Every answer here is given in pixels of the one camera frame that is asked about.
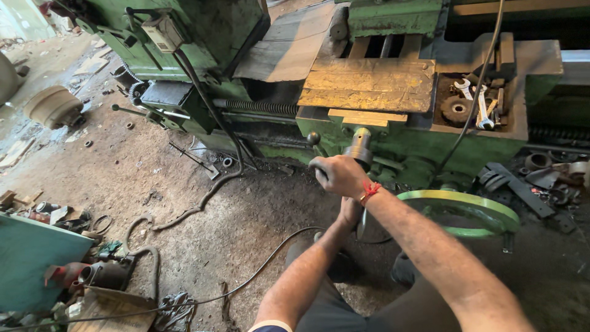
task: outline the person's left hand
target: person's left hand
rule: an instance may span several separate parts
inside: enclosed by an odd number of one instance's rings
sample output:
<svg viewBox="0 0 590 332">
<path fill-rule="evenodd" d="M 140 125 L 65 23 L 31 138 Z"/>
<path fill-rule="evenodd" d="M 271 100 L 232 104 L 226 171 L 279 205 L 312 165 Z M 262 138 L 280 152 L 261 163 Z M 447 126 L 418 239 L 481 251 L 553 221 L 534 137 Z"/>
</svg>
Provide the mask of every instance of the person's left hand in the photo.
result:
<svg viewBox="0 0 590 332">
<path fill-rule="evenodd" d="M 342 197 L 337 220 L 340 220 L 352 230 L 359 222 L 361 210 L 362 206 L 357 201 L 350 197 Z"/>
</svg>

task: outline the handwheel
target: handwheel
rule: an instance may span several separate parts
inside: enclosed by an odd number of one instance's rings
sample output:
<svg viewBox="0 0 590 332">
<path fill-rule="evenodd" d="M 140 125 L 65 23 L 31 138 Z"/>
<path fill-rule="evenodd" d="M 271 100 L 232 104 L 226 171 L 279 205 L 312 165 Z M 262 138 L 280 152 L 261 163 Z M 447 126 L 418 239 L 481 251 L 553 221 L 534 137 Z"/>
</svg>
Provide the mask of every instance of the handwheel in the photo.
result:
<svg viewBox="0 0 590 332">
<path fill-rule="evenodd" d="M 483 238 L 516 233 L 518 215 L 509 207 L 487 198 L 445 190 L 414 190 L 398 195 L 400 200 L 429 217 L 457 237 Z M 366 210 L 357 226 L 357 239 L 377 242 L 383 228 Z"/>
</svg>

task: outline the hairy forearm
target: hairy forearm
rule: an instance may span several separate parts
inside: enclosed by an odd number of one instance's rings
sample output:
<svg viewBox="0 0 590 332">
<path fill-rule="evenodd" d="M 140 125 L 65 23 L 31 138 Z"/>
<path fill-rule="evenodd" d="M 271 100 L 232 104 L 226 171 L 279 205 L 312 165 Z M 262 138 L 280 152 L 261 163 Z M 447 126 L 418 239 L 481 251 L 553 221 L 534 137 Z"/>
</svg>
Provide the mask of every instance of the hairy forearm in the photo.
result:
<svg viewBox="0 0 590 332">
<path fill-rule="evenodd" d="M 295 259 L 264 296 L 255 324 L 280 320 L 294 330 L 315 299 L 328 267 L 348 234 L 350 227 L 343 220 L 337 220 L 313 246 Z"/>
<path fill-rule="evenodd" d="M 422 275 L 464 314 L 521 314 L 514 295 L 469 250 L 430 219 L 380 189 L 366 208 L 395 238 Z"/>
</svg>

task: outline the gear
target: gear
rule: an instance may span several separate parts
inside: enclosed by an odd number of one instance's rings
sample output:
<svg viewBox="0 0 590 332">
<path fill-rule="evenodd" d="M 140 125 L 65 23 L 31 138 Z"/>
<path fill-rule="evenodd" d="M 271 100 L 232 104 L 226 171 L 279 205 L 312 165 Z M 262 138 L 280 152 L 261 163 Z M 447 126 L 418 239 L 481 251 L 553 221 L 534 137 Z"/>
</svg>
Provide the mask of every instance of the gear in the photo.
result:
<svg viewBox="0 0 590 332">
<path fill-rule="evenodd" d="M 463 126 L 469 118 L 472 103 L 472 100 L 459 98 L 459 96 L 446 98 L 441 104 L 442 116 L 453 125 Z"/>
<path fill-rule="evenodd" d="M 133 103 L 133 100 L 137 97 L 141 97 L 143 93 L 148 89 L 148 82 L 137 82 L 129 89 L 129 101 Z"/>
</svg>

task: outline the person's arm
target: person's arm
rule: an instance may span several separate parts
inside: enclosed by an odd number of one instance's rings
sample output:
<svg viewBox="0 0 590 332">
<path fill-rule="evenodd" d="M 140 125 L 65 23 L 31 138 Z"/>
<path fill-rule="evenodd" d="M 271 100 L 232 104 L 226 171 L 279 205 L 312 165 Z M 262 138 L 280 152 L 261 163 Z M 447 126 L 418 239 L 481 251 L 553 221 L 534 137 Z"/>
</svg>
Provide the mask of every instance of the person's arm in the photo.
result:
<svg viewBox="0 0 590 332">
<path fill-rule="evenodd" d="M 372 184 L 351 157 L 317 157 L 320 184 L 356 200 Z M 384 188 L 365 207 L 394 237 L 422 275 L 449 304 L 464 331 L 534 331 L 518 300 L 459 241 Z"/>
<path fill-rule="evenodd" d="M 340 215 L 326 233 L 283 272 L 265 294 L 254 326 L 268 320 L 281 321 L 295 330 L 309 309 L 326 271 L 356 225 L 359 209 L 352 199 L 343 198 Z"/>
</svg>

